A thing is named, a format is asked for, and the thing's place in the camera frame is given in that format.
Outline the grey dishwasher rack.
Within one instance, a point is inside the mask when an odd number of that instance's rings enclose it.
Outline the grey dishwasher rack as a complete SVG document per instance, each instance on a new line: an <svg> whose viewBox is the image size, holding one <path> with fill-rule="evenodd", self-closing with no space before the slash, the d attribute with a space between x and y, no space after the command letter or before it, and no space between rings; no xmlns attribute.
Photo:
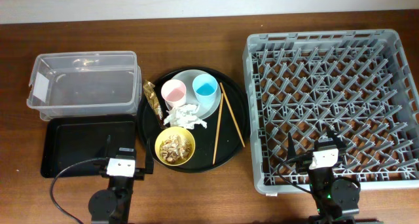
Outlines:
<svg viewBox="0 0 419 224"><path fill-rule="evenodd" d="M418 91L392 29L252 34L243 53L255 189L298 193L288 132L303 154L326 137L347 145L336 176L362 189L418 186Z"/></svg>

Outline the wooden chopstick left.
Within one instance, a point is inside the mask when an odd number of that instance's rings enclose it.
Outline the wooden chopstick left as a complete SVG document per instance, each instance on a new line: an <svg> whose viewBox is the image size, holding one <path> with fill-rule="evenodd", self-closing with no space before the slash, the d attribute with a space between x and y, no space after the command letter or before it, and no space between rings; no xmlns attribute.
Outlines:
<svg viewBox="0 0 419 224"><path fill-rule="evenodd" d="M216 156L217 156L217 148L218 148L218 141L219 141L219 132L221 127L221 118L222 118L222 112L223 112L223 100L224 100L224 94L221 93L221 99L219 103L219 113L217 118L217 128L216 128L216 134L215 134L215 144L214 144L214 151L213 151L213 160L212 164L215 164Z"/></svg>

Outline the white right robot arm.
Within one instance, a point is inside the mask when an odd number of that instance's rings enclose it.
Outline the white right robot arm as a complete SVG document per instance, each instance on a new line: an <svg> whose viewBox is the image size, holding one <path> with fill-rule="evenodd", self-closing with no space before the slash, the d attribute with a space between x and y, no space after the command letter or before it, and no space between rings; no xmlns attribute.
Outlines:
<svg viewBox="0 0 419 224"><path fill-rule="evenodd" d="M308 218L310 223L354 223L361 185L355 179L334 175L333 169L343 163L346 144L330 128L326 133L325 139L315 141L314 148L301 155L296 154L292 136L288 135L284 163L294 164L296 173L308 175L308 193L318 209L318 215Z"/></svg>

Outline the wooden chopstick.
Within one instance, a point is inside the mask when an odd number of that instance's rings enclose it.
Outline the wooden chopstick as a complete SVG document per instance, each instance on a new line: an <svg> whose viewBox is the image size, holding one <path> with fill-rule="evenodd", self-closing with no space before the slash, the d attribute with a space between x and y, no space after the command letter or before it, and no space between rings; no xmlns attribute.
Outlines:
<svg viewBox="0 0 419 224"><path fill-rule="evenodd" d="M214 144L214 151L213 151L213 160L212 164L215 164L216 156L217 156L217 148L218 148L218 141L219 141L219 132L221 127L221 118L222 118L222 112L223 112L223 100L224 100L224 94L221 93L221 99L219 103L219 113L217 118L217 128L216 128L216 134L215 134L215 144Z"/></svg>
<svg viewBox="0 0 419 224"><path fill-rule="evenodd" d="M227 104L228 110L229 110L229 112L230 112L230 116L232 117L233 123L234 123L234 125L235 125L236 131L237 131L238 136L239 136L239 139L240 139L240 141L241 141L242 147L244 148L244 147L246 147L246 145L245 145L245 143L244 143L244 139L243 139L243 137L242 137L242 133L241 133L240 127L238 126L238 123L237 123L237 121L236 121L236 117L235 117L234 112L233 112L233 110L232 110L231 104L230 104L230 102L229 102L229 99L228 99L227 93L226 93L226 91L225 91L225 88L224 88L223 84L222 84L222 83L219 83L219 85L220 85L221 92L222 92L222 93L223 93L223 95L224 95L224 98L225 98L225 101L226 101L226 104Z"/></svg>

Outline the nut shells and rice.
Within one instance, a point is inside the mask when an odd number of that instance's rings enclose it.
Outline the nut shells and rice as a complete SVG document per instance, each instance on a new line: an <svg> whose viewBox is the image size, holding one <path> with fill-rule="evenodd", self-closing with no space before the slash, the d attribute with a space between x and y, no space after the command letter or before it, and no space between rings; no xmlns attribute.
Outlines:
<svg viewBox="0 0 419 224"><path fill-rule="evenodd" d="M192 152L190 141L182 135L172 135L160 144L160 156L169 164L186 161Z"/></svg>

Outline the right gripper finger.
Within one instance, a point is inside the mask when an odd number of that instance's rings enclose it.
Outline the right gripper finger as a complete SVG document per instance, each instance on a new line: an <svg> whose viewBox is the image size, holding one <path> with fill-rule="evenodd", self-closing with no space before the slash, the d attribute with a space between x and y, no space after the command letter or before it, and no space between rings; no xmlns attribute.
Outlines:
<svg viewBox="0 0 419 224"><path fill-rule="evenodd" d="M288 132L287 135L288 135L288 137L287 137L287 141L288 141L287 158L288 159L293 159L293 158L296 157L293 137L292 137L292 134L290 132Z"/></svg>
<svg viewBox="0 0 419 224"><path fill-rule="evenodd" d="M337 149L345 149L347 145L330 128L326 128L328 138L331 138Z"/></svg>

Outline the pink cup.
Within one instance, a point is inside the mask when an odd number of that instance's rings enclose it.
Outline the pink cup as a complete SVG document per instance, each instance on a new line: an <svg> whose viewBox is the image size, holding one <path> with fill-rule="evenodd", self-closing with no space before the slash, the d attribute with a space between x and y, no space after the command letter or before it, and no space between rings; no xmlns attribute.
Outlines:
<svg viewBox="0 0 419 224"><path fill-rule="evenodd" d="M177 79L166 81L161 88L161 95L170 107L180 107L186 104L187 88Z"/></svg>

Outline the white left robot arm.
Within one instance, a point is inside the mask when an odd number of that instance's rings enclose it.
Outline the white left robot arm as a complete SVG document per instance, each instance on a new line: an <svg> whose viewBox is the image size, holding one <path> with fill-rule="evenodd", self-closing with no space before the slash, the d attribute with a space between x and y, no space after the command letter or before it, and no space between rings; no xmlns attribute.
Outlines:
<svg viewBox="0 0 419 224"><path fill-rule="evenodd" d="M119 147L115 154L106 152L99 166L99 174L109 180L106 189L92 195L88 211L92 223L127 223L134 182L143 181L154 170L150 143L145 147L145 167L136 166L134 147Z"/></svg>

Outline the gold coffee sachet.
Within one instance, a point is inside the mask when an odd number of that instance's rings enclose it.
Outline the gold coffee sachet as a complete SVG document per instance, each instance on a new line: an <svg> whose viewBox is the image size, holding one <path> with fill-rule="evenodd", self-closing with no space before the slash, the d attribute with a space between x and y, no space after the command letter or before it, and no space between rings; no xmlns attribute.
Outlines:
<svg viewBox="0 0 419 224"><path fill-rule="evenodd" d="M143 83L144 95L151 109L153 110L153 113L155 114L158 120L159 126L161 127L161 129L166 129L166 126L164 125L163 111L160 106L158 96L156 92L154 91L154 87L155 85L153 83L149 82L148 80L144 80L144 83Z"/></svg>

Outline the blue cup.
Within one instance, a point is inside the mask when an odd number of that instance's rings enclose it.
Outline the blue cup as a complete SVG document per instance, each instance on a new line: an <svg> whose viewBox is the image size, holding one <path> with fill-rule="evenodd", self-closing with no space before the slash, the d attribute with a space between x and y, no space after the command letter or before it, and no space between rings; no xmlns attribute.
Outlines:
<svg viewBox="0 0 419 224"><path fill-rule="evenodd" d="M192 82L196 99L204 105L212 104L215 101L217 88L218 83L215 77L210 74L200 74Z"/></svg>

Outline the round black tray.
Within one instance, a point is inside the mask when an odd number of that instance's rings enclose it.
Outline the round black tray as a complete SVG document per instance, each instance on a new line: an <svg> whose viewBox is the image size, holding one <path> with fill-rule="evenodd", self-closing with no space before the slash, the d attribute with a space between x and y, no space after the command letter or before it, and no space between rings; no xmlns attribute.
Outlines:
<svg viewBox="0 0 419 224"><path fill-rule="evenodd" d="M242 150L242 143L249 138L250 123L247 96L233 79L208 67L184 67L170 73L167 72L154 82L155 91L160 92L162 85L166 81L186 70L202 70L213 75L217 81L223 84L230 106L234 112L234 116L232 117L228 107L226 105L223 106L215 162L212 162L212 160L214 156L218 109L205 119L207 122L206 128L197 126L191 130L196 144L196 149L191 159L179 166L167 166L169 169L177 172L205 172L228 162L236 153Z"/></svg>

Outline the black rectangular tray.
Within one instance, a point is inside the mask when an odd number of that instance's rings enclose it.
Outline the black rectangular tray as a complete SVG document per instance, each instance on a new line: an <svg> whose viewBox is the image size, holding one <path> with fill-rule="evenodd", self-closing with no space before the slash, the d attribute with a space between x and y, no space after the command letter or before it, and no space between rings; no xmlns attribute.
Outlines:
<svg viewBox="0 0 419 224"><path fill-rule="evenodd" d="M109 153L115 153L119 147L135 148L135 117L104 115L50 120L46 128L41 175L54 178L63 169L77 162L103 158L109 134Z"/></svg>

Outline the yellow bowl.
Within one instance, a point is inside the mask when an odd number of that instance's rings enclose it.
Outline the yellow bowl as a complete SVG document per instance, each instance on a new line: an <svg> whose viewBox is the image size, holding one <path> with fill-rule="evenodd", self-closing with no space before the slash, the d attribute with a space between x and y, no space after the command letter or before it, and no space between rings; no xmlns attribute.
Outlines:
<svg viewBox="0 0 419 224"><path fill-rule="evenodd" d="M169 164L169 163L163 161L162 158L161 158L161 156L160 156L160 144L164 140L168 139L169 136L172 136L172 135L182 135L182 136L185 136L186 139L188 141L190 141L191 147L192 147L192 152L191 152L190 157L186 161L180 162L179 164ZM195 149L196 149L196 145L195 145L194 136L191 134L191 132L189 130L187 130L185 128L182 128L182 127L174 126L174 127L170 127L170 128L167 128L167 129L163 130L157 136L156 141L155 141L155 147L154 147L154 149L155 149L156 157L163 164L168 165L168 166L180 166L180 165L188 162L192 158L192 156L194 155Z"/></svg>

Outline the clear plastic bin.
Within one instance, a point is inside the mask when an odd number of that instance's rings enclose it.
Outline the clear plastic bin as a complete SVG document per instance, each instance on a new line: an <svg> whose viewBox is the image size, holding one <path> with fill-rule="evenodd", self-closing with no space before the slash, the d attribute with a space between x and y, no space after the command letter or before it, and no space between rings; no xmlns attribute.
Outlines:
<svg viewBox="0 0 419 224"><path fill-rule="evenodd" d="M141 69L132 51L62 52L36 57L26 104L58 117L136 114Z"/></svg>

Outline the white napkin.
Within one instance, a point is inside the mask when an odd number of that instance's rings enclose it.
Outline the white napkin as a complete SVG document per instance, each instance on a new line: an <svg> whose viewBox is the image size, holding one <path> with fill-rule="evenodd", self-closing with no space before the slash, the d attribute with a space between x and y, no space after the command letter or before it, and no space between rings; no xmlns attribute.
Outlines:
<svg viewBox="0 0 419 224"><path fill-rule="evenodd" d="M197 116L200 106L194 104L185 104L174 107L168 111L168 116L164 119L164 125L169 124L170 127L178 126L188 130L193 130L196 124L200 124L207 128L207 122Z"/></svg>

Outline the wooden chopstick right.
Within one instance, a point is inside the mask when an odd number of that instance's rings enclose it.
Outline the wooden chopstick right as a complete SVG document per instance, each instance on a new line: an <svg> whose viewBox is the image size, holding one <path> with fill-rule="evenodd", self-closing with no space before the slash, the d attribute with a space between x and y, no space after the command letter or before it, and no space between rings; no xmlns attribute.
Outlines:
<svg viewBox="0 0 419 224"><path fill-rule="evenodd" d="M232 117L233 123L234 123L234 125L235 125L236 131L237 131L238 136L239 136L239 139L240 139L240 141L241 141L242 147L244 148L244 147L246 147L246 145L245 145L245 143L244 143L244 139L243 139L243 137L242 137L242 133L241 133L240 127L238 126L238 123L237 123L237 121L236 121L236 117L235 117L234 112L233 112L233 110L232 110L231 104L230 104L230 102L229 102L229 99L228 99L227 93L226 93L226 91L225 91L225 88L224 88L223 84L222 84L222 83L219 83L219 85L220 85L221 92L222 92L222 93L223 93L223 95L224 95L224 98L225 98L225 101L226 101L226 104L227 104L228 110L229 110L229 112L230 112L230 116Z"/></svg>

